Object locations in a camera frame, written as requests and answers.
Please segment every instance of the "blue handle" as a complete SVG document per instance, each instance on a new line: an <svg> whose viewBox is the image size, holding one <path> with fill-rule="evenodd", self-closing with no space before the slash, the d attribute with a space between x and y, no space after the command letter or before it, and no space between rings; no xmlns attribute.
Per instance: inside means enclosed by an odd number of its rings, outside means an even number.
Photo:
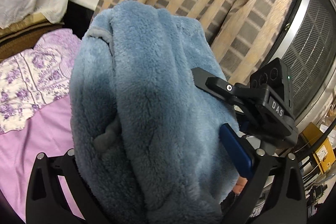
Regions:
<svg viewBox="0 0 336 224"><path fill-rule="evenodd" d="M239 143L237 134L227 123L220 127L219 139L228 152L239 175L243 178L251 179L253 177L252 159Z"/></svg>

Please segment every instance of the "floral pillowcase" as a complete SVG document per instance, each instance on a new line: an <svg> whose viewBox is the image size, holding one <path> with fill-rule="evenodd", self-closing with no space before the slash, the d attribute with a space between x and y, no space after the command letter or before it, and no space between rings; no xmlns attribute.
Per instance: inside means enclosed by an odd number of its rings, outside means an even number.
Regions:
<svg viewBox="0 0 336 224"><path fill-rule="evenodd" d="M0 134L23 129L36 111L68 95L79 46L70 29L59 29L0 63Z"/></svg>

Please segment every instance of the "yellow box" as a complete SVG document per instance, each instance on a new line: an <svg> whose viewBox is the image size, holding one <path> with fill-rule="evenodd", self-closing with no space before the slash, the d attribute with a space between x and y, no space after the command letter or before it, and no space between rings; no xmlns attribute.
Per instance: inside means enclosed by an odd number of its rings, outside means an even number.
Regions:
<svg viewBox="0 0 336 224"><path fill-rule="evenodd" d="M302 135L306 139L306 142L309 142L310 145L313 145L319 137L323 134L321 130L318 129L316 125L312 122L305 128L302 132ZM320 171L325 173L329 167L335 162L335 154L327 138L323 144L313 153L316 163L319 164Z"/></svg>

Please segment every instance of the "fleece fabric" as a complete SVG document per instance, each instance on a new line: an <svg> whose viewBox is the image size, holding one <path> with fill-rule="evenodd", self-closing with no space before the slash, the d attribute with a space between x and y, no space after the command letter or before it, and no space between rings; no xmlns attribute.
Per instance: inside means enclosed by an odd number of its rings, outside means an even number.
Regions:
<svg viewBox="0 0 336 224"><path fill-rule="evenodd" d="M220 223L238 174L219 141L232 107L192 68L224 79L197 20L124 1L95 17L70 79L78 170L115 223Z"/></svg>

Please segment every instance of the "screw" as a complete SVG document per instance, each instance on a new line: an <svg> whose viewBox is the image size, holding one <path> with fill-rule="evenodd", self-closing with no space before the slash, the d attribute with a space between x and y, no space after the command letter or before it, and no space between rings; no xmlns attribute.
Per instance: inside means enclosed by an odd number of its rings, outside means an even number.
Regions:
<svg viewBox="0 0 336 224"><path fill-rule="evenodd" d="M71 149L68 150L68 155L69 156L73 156L74 154L75 154L75 151L74 151L73 148L71 148Z"/></svg>
<svg viewBox="0 0 336 224"><path fill-rule="evenodd" d="M38 155L37 155L37 159L38 160L41 160L41 159L43 159L43 157L44 157L44 153L38 153Z"/></svg>
<svg viewBox="0 0 336 224"><path fill-rule="evenodd" d="M291 26L290 23L288 23L286 26L285 26L285 31L287 31L289 29L289 27Z"/></svg>
<svg viewBox="0 0 336 224"><path fill-rule="evenodd" d="M289 153L287 155L287 157L290 159L290 160L295 160L295 155L293 153Z"/></svg>
<svg viewBox="0 0 336 224"><path fill-rule="evenodd" d="M265 150L263 150L262 148L258 148L255 150L255 152L257 153L257 155L259 156L264 156L266 154Z"/></svg>

